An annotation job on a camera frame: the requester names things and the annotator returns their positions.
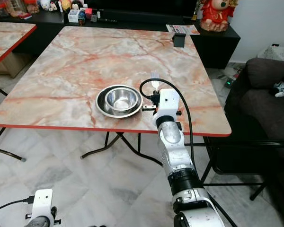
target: metal bowl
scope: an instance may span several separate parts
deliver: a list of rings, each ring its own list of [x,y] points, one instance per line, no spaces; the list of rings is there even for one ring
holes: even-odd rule
[[[115,111],[128,111],[137,105],[138,96],[134,90],[126,87],[117,87],[105,95],[105,103]]]
[[[110,108],[105,103],[105,96],[106,96],[106,94],[109,91],[111,91],[112,89],[118,88],[118,87],[129,88],[129,89],[133,90],[136,93],[136,95],[138,97],[138,101],[137,101],[136,106],[134,106],[130,110],[120,112],[120,111],[113,110],[112,108]],[[96,103],[97,109],[102,114],[104,114],[105,116],[113,117],[113,118],[125,118],[125,117],[129,117],[129,116],[134,115],[135,113],[137,113],[141,109],[142,104],[143,104],[143,99],[142,99],[142,95],[133,87],[126,86],[126,85],[112,85],[112,86],[109,86],[107,88],[104,88],[102,91],[99,92],[99,94],[96,97],[95,103]]]

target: marble table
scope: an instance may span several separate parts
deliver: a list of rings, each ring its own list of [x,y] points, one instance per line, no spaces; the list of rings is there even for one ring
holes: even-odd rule
[[[0,22],[0,61],[36,30],[34,24]]]
[[[184,95],[195,135],[229,136],[231,128],[191,38],[176,48],[172,36],[64,27],[0,105],[0,127],[157,133],[152,112],[113,119],[95,106],[103,88],[125,84],[138,89],[157,70]],[[145,86],[146,94],[152,90],[151,84]],[[182,104],[179,109],[184,114],[178,119],[189,134]]]

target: white wall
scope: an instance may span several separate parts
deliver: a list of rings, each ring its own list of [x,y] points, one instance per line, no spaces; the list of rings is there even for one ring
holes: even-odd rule
[[[241,36],[230,61],[246,62],[272,43],[284,46],[284,0],[239,0],[230,22]]]

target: red figurine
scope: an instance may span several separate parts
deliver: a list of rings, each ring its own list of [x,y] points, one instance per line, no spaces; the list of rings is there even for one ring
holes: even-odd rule
[[[228,17],[233,17],[237,0],[204,0],[203,18],[200,22],[202,29],[223,32],[228,29]]]

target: tiled floor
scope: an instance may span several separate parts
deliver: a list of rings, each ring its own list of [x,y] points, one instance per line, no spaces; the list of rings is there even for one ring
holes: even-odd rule
[[[9,92],[23,75],[15,79],[0,76],[0,87]],[[208,70],[220,102],[229,89],[220,70]],[[134,145],[136,134],[125,134]],[[171,192],[164,171],[157,164],[133,154],[120,140],[107,151],[80,159],[80,155],[103,146],[105,133],[7,129],[0,148],[27,158],[20,162],[0,154],[0,206],[23,199],[37,189],[52,188],[53,205],[58,208],[61,227],[171,227],[174,213]],[[202,137],[195,137],[202,142]],[[142,152],[159,157],[157,138],[142,135]],[[209,157],[203,148],[195,149],[199,175]],[[236,176],[220,176],[213,170],[207,182],[240,182]],[[240,227],[282,227],[278,211],[264,191],[255,201],[253,190],[241,187],[210,187],[216,198]],[[22,227],[31,205],[11,205],[0,210],[1,227]]]

